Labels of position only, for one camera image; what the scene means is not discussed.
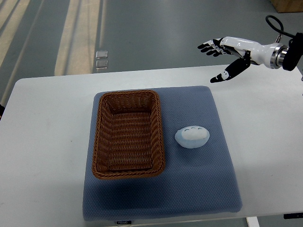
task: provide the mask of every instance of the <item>robotic hand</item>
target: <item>robotic hand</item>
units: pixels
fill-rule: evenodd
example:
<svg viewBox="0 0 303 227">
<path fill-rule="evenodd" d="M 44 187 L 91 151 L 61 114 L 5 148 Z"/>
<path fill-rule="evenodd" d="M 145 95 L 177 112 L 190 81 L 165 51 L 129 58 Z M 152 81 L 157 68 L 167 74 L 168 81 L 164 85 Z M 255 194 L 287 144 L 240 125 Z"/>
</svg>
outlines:
<svg viewBox="0 0 303 227">
<path fill-rule="evenodd" d="M 280 24 L 281 29 L 275 28 L 268 18 L 275 19 Z M 207 55 L 213 55 L 214 57 L 221 54 L 231 54 L 239 57 L 222 73 L 212 78 L 210 80 L 211 83 L 230 80 L 242 73 L 250 64 L 264 64 L 271 69 L 278 69 L 282 66 L 283 69 L 288 71 L 292 71 L 296 67 L 303 55 L 303 33 L 292 35 L 284 32 L 282 23 L 271 15 L 266 17 L 266 21 L 274 30 L 280 33 L 273 44 L 261 45 L 254 41 L 227 36 L 210 40 L 198 46 L 201 52 L 207 52 Z M 279 43 L 282 34 L 292 38 L 289 42 L 289 47 Z"/>
</svg>

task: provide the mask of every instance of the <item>gray floor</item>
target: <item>gray floor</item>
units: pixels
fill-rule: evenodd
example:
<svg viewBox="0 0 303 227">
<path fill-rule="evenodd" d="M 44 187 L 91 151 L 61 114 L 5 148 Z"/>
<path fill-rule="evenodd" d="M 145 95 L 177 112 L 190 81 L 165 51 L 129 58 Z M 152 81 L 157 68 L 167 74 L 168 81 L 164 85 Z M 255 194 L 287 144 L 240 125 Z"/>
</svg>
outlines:
<svg viewBox="0 0 303 227">
<path fill-rule="evenodd" d="M 2 0 L 1 104 L 21 78 L 230 64 L 235 57 L 207 56 L 197 46 L 224 36 L 273 43 L 277 33 L 265 22 L 268 14 L 277 16 L 285 31 L 303 32 L 303 13 L 278 14 L 269 0 Z M 107 69 L 95 69 L 96 50 L 108 50 Z M 303 60 L 298 68 L 302 72 Z M 283 216 L 259 222 L 303 226 L 303 220 Z M 235 219 L 166 226 L 247 224 Z"/>
</svg>

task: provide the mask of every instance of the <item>brown woven basket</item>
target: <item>brown woven basket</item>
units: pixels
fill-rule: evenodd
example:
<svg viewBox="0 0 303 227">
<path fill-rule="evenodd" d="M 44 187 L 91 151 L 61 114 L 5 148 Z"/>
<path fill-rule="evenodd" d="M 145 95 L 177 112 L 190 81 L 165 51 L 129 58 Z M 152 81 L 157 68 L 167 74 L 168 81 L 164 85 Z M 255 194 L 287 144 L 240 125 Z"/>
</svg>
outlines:
<svg viewBox="0 0 303 227">
<path fill-rule="evenodd" d="M 160 99 L 152 90 L 99 100 L 92 172 L 98 179 L 159 175 L 165 167 Z"/>
</svg>

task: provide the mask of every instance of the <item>blue fabric mat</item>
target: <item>blue fabric mat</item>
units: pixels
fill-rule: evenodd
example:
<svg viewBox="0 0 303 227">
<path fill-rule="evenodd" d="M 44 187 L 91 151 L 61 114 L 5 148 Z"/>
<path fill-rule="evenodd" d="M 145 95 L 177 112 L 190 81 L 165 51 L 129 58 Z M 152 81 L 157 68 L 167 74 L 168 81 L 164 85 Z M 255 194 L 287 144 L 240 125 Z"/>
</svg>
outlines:
<svg viewBox="0 0 303 227">
<path fill-rule="evenodd" d="M 135 220 L 238 212 L 242 207 L 232 160 L 208 87 L 154 88 L 160 96 L 166 167 L 157 177 L 99 180 L 91 171 L 98 101 L 94 99 L 84 182 L 83 216 L 93 220 Z M 177 130 L 203 126 L 209 141 L 186 149 Z"/>
</svg>

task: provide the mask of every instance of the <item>black cable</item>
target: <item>black cable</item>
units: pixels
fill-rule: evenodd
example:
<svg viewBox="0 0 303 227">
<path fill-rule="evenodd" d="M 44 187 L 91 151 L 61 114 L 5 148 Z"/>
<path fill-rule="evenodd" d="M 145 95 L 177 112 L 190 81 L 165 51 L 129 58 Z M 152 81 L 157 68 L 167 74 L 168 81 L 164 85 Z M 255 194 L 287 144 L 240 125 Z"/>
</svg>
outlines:
<svg viewBox="0 0 303 227">
<path fill-rule="evenodd" d="M 4 108 L 3 106 L 1 106 L 1 104 L 0 104 L 0 120 L 1 120 L 1 118 L 2 118 L 2 115 L 3 115 L 3 113 L 4 113 L 4 110 L 5 110 L 5 108 Z"/>
<path fill-rule="evenodd" d="M 269 21 L 269 18 L 273 18 L 276 22 L 278 22 L 278 24 L 280 25 L 280 29 L 278 29 L 278 28 L 276 28 L 275 26 L 273 26 L 273 24 Z M 278 32 L 278 33 L 280 33 L 280 34 L 283 34 L 283 35 L 286 35 L 286 36 L 291 37 L 291 38 L 294 38 L 294 37 L 295 37 L 294 35 L 292 35 L 292 34 L 287 33 L 287 32 L 284 31 L 284 27 L 283 27 L 282 22 L 281 22 L 278 18 L 276 18 L 275 16 L 273 16 L 273 15 L 268 15 L 268 16 L 266 16 L 265 20 L 266 20 L 266 22 L 268 23 L 268 25 L 269 25 L 272 29 L 274 29 L 276 32 Z"/>
</svg>

